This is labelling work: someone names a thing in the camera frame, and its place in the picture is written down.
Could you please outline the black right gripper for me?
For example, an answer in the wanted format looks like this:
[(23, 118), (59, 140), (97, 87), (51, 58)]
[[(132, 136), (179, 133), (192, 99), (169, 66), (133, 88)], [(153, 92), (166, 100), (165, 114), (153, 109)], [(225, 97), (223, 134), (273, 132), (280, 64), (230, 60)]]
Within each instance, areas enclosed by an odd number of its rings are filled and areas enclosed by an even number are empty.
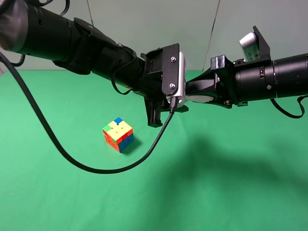
[(208, 70), (186, 82), (185, 93), (211, 96), (214, 100), (205, 104), (224, 108), (248, 106), (248, 102), (240, 101), (236, 94), (234, 63), (226, 55), (211, 58)]

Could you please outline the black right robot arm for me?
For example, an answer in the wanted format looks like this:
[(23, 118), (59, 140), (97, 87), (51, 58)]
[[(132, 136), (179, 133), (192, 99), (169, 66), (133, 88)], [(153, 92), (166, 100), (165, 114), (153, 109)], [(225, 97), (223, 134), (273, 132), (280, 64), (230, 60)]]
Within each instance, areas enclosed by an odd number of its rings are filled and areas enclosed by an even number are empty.
[(250, 101), (306, 95), (308, 55), (231, 62), (225, 55), (211, 58), (211, 67), (186, 83), (186, 95), (211, 97), (210, 104), (231, 108)]

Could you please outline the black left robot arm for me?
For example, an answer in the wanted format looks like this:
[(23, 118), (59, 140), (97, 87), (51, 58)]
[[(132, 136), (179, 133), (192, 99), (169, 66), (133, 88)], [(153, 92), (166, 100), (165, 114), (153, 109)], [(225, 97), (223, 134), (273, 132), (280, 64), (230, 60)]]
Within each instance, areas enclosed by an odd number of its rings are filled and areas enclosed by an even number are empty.
[(137, 55), (116, 43), (88, 22), (43, 8), (38, 0), (3, 0), (0, 3), (0, 46), (21, 55), (52, 61), (79, 75), (94, 73), (143, 96), (148, 125), (161, 126), (160, 114), (169, 110), (171, 79), (179, 65), (179, 45)]

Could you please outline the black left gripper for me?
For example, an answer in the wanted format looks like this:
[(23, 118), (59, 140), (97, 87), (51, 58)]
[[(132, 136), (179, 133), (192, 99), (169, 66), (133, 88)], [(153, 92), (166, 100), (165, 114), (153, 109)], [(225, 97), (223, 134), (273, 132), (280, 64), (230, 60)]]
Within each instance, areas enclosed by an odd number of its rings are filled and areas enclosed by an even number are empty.
[[(146, 87), (144, 102), (147, 122), (150, 127), (162, 126), (161, 112), (169, 111), (170, 103), (166, 97), (171, 96), (177, 90), (179, 52), (180, 45), (175, 43), (152, 50), (147, 54), (141, 54), (145, 61), (141, 83)], [(175, 109), (176, 112), (180, 113), (188, 110), (185, 105)]]

